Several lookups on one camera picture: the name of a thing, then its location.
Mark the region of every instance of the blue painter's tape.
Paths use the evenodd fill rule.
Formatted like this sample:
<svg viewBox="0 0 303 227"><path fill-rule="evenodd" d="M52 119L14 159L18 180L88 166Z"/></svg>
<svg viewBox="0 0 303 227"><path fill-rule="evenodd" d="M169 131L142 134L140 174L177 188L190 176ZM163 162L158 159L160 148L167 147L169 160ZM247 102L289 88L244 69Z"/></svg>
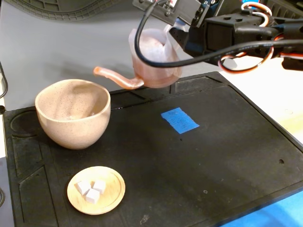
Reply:
<svg viewBox="0 0 303 227"><path fill-rule="evenodd" d="M182 134L189 130L199 127L185 112L180 108L176 108L165 113L161 116L170 123L170 125L179 133Z"/></svg>
<svg viewBox="0 0 303 227"><path fill-rule="evenodd" d="M242 3L245 3L245 2L248 2L248 1L260 2L260 0L242 0Z"/></svg>

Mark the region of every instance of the black silicone mat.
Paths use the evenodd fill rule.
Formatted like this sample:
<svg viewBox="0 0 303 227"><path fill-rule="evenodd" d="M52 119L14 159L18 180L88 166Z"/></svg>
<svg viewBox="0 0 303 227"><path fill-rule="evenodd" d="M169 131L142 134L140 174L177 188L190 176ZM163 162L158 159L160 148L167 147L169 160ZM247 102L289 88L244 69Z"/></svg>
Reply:
<svg viewBox="0 0 303 227"><path fill-rule="evenodd" d="M34 107L4 114L17 227L219 226L303 188L302 148L217 72L111 97L108 128L85 150L52 142ZM178 134L161 117L178 107L200 127ZM70 179L90 166L125 180L104 215L67 199Z"/></svg>
<svg viewBox="0 0 303 227"><path fill-rule="evenodd" d="M18 9L41 19L81 21L121 0L5 0Z"/></svg>

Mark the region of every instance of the bowl rim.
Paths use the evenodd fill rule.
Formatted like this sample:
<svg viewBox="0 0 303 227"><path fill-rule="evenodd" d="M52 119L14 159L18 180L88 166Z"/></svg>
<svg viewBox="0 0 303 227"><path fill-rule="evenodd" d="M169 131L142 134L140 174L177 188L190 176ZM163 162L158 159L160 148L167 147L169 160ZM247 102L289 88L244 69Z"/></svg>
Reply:
<svg viewBox="0 0 303 227"><path fill-rule="evenodd" d="M54 86L54 85L56 85L56 84L60 84L60 83L63 83L63 82L67 82L67 81L80 81L80 82L84 82L84 83L87 83L87 84L92 84L92 85L97 86L97 87L99 87L100 89L104 90L104 91L106 92L106 94L107 94L107 97L108 97L107 103L106 103L106 105L104 106L104 108L103 108L100 112L96 113L96 114L93 115L93 116L88 116L88 117L80 118L80 119L76 119L76 120L56 120L56 119L53 119L53 118L50 118L50 117L46 116L46 115L42 112L42 110L40 109L40 107L39 107L38 104L37 104L37 103L38 103L38 99L39 99L39 98L41 97L41 95L42 95L47 89L49 89L50 87L52 87L52 86ZM66 123L68 123L68 122L76 122L76 121L80 122L80 121L84 121L84 120L86 120L86 119L95 118L95 117L97 117L97 116L100 116L105 110L108 109L108 106L110 105L110 101L111 101L111 100L110 100L110 93L109 93L109 91L108 91L105 87L103 87L103 86L101 86L101 85L99 85L99 84L96 84L96 83L94 83L94 82L91 82L91 81L88 81L88 80L84 80L84 79L64 79L64 80L60 80L60 81L58 81L58 82L56 82L56 83L53 83L53 84L47 86L46 88L44 88L42 91L40 91L40 92L38 93L38 95L36 96L36 98L35 98L35 107L36 107L37 112L39 112L39 114L41 114L44 118L46 118L46 119L48 119L48 120L50 120L50 121L53 121L53 122L66 122Z"/></svg>

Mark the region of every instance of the black cable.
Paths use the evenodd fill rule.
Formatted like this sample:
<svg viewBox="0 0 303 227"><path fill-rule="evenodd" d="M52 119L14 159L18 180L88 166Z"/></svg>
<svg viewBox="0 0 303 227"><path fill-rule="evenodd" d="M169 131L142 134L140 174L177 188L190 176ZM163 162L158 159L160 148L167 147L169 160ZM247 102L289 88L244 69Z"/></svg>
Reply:
<svg viewBox="0 0 303 227"><path fill-rule="evenodd" d="M147 65L150 65L152 67L156 68L174 68L174 67L181 67L191 64L200 63L203 61L209 61L211 59L219 60L225 55L235 54L239 52L246 52L247 50L253 50L257 48L268 48L268 47L284 47L284 46L301 46L303 45L303 40L300 39L294 39L294 40L277 40L277 41L253 41L253 42L247 42L242 44L237 44L234 46L230 46L221 50L218 50L216 52L212 52L206 55L202 55L199 57L186 59L182 61L173 61L173 62L156 62L156 61L150 61L147 58L143 56L143 54L140 51L140 36L143 30L143 27L151 15L153 9L157 4L163 3L165 0L162 1L155 1L153 4L151 4L147 10L145 11L145 14L139 24L139 27L137 29L136 35L135 35L135 42L134 42L134 49L136 51L136 54L138 58L146 63Z"/></svg>
<svg viewBox="0 0 303 227"><path fill-rule="evenodd" d="M2 74L2 77L3 77L3 81L4 81L4 85L5 85L5 89L2 93L2 95L0 95L0 98L3 98L6 93L8 92L8 89L9 89L9 84L8 84L8 81L6 80L6 77L4 75L4 71L3 71L3 67L1 65L1 62L0 62L0 71L1 71L1 74Z"/></svg>

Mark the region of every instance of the teapot spout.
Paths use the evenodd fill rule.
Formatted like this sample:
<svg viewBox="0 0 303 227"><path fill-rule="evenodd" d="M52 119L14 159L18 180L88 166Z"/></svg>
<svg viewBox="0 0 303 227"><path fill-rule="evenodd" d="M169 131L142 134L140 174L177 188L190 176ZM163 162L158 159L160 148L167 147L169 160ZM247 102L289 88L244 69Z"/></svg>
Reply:
<svg viewBox="0 0 303 227"><path fill-rule="evenodd" d="M124 76L120 75L117 72L114 72L112 70L108 70L102 67L96 67L94 69L94 75L95 76L102 76L106 77L108 79L111 79L116 84L118 84L120 87L124 89L136 89L144 85L144 81L140 77L135 77L133 79L125 78Z"/></svg>

